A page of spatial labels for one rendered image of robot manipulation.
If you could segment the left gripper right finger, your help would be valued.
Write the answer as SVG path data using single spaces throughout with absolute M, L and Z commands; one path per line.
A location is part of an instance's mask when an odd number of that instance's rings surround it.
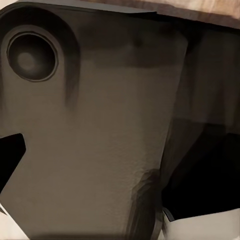
M 240 135 L 229 133 L 227 135 L 224 151 L 240 173 Z

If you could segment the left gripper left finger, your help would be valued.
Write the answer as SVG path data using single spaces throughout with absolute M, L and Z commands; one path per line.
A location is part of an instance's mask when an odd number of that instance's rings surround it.
M 26 152 L 21 133 L 0 138 L 0 193 Z

